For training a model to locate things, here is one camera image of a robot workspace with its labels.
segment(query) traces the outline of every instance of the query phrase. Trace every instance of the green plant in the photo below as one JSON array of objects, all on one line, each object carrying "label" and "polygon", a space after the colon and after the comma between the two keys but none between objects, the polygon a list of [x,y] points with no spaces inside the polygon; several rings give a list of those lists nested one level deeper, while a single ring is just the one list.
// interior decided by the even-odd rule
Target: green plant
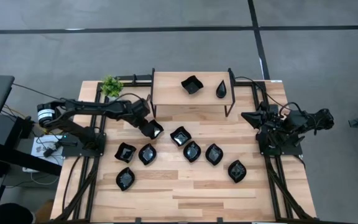
[{"label": "green plant", "polygon": [[121,92],[124,84],[119,81],[119,78],[114,78],[111,75],[108,75],[103,80],[103,85],[101,87],[102,93],[105,96],[119,96],[119,92]]}]

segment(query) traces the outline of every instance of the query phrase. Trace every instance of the black ceramic dish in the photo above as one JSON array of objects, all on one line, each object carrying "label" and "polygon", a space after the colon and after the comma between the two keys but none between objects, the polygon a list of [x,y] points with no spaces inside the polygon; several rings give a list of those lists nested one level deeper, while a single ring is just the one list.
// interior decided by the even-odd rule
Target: black ceramic dish
[{"label": "black ceramic dish", "polygon": [[212,165],[216,166],[223,158],[223,151],[214,143],[207,148],[205,157]]},{"label": "black ceramic dish", "polygon": [[118,187],[125,191],[135,182],[135,174],[129,167],[123,169],[116,177]]},{"label": "black ceramic dish", "polygon": [[239,160],[234,161],[227,170],[234,183],[240,182],[246,175],[247,169]]},{"label": "black ceramic dish", "polygon": [[131,161],[132,157],[134,157],[135,151],[136,151],[136,148],[134,146],[125,144],[123,142],[123,143],[121,143],[121,145],[119,145],[118,151],[114,155],[114,157],[118,160],[129,163]]},{"label": "black ceramic dish", "polygon": [[150,137],[150,139],[155,139],[164,131],[164,128],[155,120],[152,120],[147,123],[141,131],[145,136]]},{"label": "black ceramic dish", "polygon": [[221,84],[217,87],[216,96],[218,98],[224,98],[226,96],[226,85],[224,84],[224,80],[222,80]]},{"label": "black ceramic dish", "polygon": [[196,93],[199,89],[204,87],[203,83],[201,83],[195,75],[192,75],[185,81],[182,81],[181,85],[189,94]]},{"label": "black ceramic dish", "polygon": [[145,166],[153,162],[156,155],[157,155],[157,151],[154,149],[154,147],[151,144],[145,145],[139,151],[139,159],[143,162]]},{"label": "black ceramic dish", "polygon": [[190,133],[187,132],[183,126],[180,126],[178,129],[176,129],[170,135],[171,135],[172,140],[178,146],[184,145],[187,141],[189,141],[191,139]]},{"label": "black ceramic dish", "polygon": [[183,150],[183,155],[189,162],[194,162],[201,155],[201,148],[194,141],[187,144]]}]

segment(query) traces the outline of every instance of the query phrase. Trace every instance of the concrete floor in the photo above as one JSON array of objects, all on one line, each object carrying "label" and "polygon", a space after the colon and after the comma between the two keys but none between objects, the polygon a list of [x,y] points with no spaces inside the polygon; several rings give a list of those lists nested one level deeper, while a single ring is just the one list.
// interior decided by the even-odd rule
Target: concrete floor
[{"label": "concrete floor", "polygon": [[[358,25],[358,1],[255,0],[260,26]],[[0,0],[0,29],[251,26],[245,0]],[[271,79],[289,101],[314,113],[329,108],[332,130],[302,146],[322,220],[358,223],[358,30],[261,32]],[[157,70],[220,71],[261,79],[252,31],[0,35],[0,74],[51,95],[76,98],[83,80]],[[14,87],[8,105],[32,116],[50,99]],[[4,195],[36,210],[53,192]],[[34,200],[34,195],[44,195]]]}]

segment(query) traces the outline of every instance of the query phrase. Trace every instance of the wooden tabletop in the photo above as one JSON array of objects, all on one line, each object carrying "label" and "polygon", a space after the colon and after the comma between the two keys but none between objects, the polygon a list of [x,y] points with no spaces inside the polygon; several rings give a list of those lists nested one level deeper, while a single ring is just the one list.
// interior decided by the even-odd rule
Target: wooden tabletop
[{"label": "wooden tabletop", "polygon": [[[181,85],[188,77],[195,75],[203,88],[189,94]],[[224,80],[226,96],[218,98],[216,89]],[[155,72],[153,87],[154,105],[231,105],[229,72]]]},{"label": "wooden tabletop", "polygon": [[[79,99],[93,101],[97,83],[83,82]],[[266,87],[278,102],[287,102],[282,83],[266,81]],[[255,141],[257,131],[240,116],[241,112],[255,111],[252,91],[243,86],[235,87],[234,91],[236,105],[227,118],[216,106],[159,108],[157,121],[165,131],[153,141],[128,123],[108,119],[105,129],[108,140],[99,164],[91,221],[134,222],[135,217],[145,222],[215,222],[217,217],[223,217],[226,222],[274,221],[265,162]],[[150,87],[125,87],[122,93],[127,92],[146,98]],[[126,99],[135,100],[133,96]],[[74,121],[89,126],[90,119],[91,116],[77,115]],[[170,139],[169,134],[179,126],[184,126],[201,146],[202,154],[192,164],[183,157],[183,148],[177,148]],[[137,148],[130,164],[114,158],[122,142]],[[157,158],[145,167],[137,153],[150,142],[157,150]],[[212,143],[224,151],[222,161],[215,167],[205,158],[205,150]],[[236,159],[247,168],[246,177],[238,184],[227,174],[228,166]],[[62,197],[74,160],[68,158],[63,164],[51,218],[62,212]],[[307,213],[315,216],[303,165],[293,156],[282,156],[282,160],[289,191]],[[82,159],[71,177],[66,205],[77,191],[81,165]],[[116,176],[128,166],[134,171],[136,181],[129,190],[121,192]],[[277,192],[281,214],[285,217],[282,195]],[[80,217],[85,215],[88,193],[84,195]]]}]

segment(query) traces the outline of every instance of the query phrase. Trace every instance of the wooden plank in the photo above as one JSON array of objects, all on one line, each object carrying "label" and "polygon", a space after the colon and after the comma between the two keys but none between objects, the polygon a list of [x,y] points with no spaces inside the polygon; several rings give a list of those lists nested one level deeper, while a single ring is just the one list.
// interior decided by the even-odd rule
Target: wooden plank
[{"label": "wooden plank", "polygon": [[[265,83],[272,97],[281,104],[287,102],[283,83]],[[96,85],[96,82],[84,82],[80,99],[93,101]],[[216,217],[223,217],[227,222],[274,221],[264,158],[255,141],[257,131],[240,116],[241,112],[255,110],[252,92],[247,87],[235,87],[235,91],[236,105],[228,118],[217,106],[159,106],[157,121],[165,131],[153,141],[123,121],[108,119],[105,130],[108,139],[99,165],[91,221],[134,222],[135,217],[142,217],[145,222],[215,222]],[[123,93],[146,98],[150,88],[125,87]],[[124,99],[134,101],[136,97],[125,96]],[[90,117],[75,116],[75,121],[89,125]],[[184,159],[183,147],[176,147],[170,139],[169,134],[179,126],[189,130],[201,147],[202,154],[194,163]],[[137,148],[129,164],[114,157],[122,142]],[[137,153],[150,142],[157,150],[157,158],[151,165],[144,166]],[[224,151],[217,166],[212,166],[205,158],[205,150],[212,143]],[[227,168],[236,159],[247,168],[245,179],[238,184],[227,174]],[[282,160],[289,191],[306,212],[315,216],[303,165],[292,156],[282,156]],[[69,158],[63,164],[51,218],[62,212],[62,197],[73,161]],[[82,159],[74,168],[66,204],[77,190],[81,163]],[[116,185],[116,175],[126,167],[134,172],[136,182],[128,191],[121,192]],[[85,212],[87,195],[81,214]],[[284,217],[279,190],[278,196]]]}]

